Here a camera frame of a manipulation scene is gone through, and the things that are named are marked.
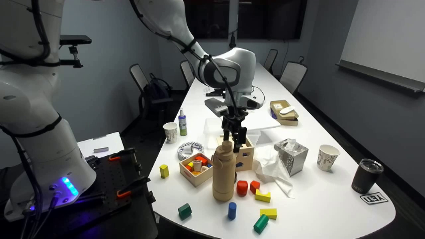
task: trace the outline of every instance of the yellow block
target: yellow block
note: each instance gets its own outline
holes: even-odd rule
[[[261,208],[261,215],[266,215],[270,218],[278,218],[278,209],[277,208]]]
[[[261,189],[256,191],[256,200],[262,200],[270,203],[272,200],[272,192],[262,193]]]
[[[168,177],[169,176],[169,165],[168,164],[161,164],[160,165],[160,172],[161,172],[161,177]]]

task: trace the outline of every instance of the conference table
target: conference table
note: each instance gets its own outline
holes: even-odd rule
[[[213,179],[195,187],[181,172],[179,147],[185,141],[200,141],[205,145],[205,155],[212,156],[220,135],[221,118],[217,118],[206,106],[206,92],[212,88],[195,80],[183,108],[188,115],[188,135],[180,136],[176,143],[164,143],[152,168],[149,183],[157,201],[153,208],[168,220],[212,237],[361,237],[390,224],[396,209],[390,196],[375,184],[371,192],[380,192],[388,201],[370,205],[362,200],[361,193],[351,188],[358,163],[330,135],[330,132],[305,108],[305,106],[286,90],[276,76],[262,64],[257,64],[256,86],[266,94],[265,104],[250,111],[244,126],[249,136],[257,135],[253,141],[256,149],[272,148],[273,143],[294,138],[309,147],[303,171],[290,177],[293,191],[286,195],[276,181],[262,183],[262,191],[270,191],[270,203],[258,201],[249,191],[246,196],[237,192],[237,217],[228,218],[229,201],[217,201],[213,197]],[[298,126],[281,126],[270,115],[270,100],[286,99],[299,114]],[[333,144],[339,148],[331,171],[318,167],[321,144]],[[161,177],[160,165],[169,165],[169,176]],[[240,171],[238,179],[260,180],[254,171]],[[179,207],[189,203],[192,216],[181,220]],[[261,216],[261,208],[277,208],[278,218],[269,220],[260,234],[254,224]]]

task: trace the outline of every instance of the black mug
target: black mug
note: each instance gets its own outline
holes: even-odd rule
[[[367,193],[383,172],[384,167],[382,163],[365,157],[359,161],[351,187],[361,193]]]

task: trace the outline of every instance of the bottle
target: bottle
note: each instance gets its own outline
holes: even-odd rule
[[[213,155],[213,195],[217,200],[228,201],[234,196],[237,157],[233,143],[224,140]]]
[[[181,114],[179,115],[179,126],[181,130],[181,135],[188,135],[187,115],[184,110],[181,110]]]

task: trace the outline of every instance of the whiteboard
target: whiteboard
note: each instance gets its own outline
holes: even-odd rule
[[[425,0],[359,0],[342,62],[425,82]]]

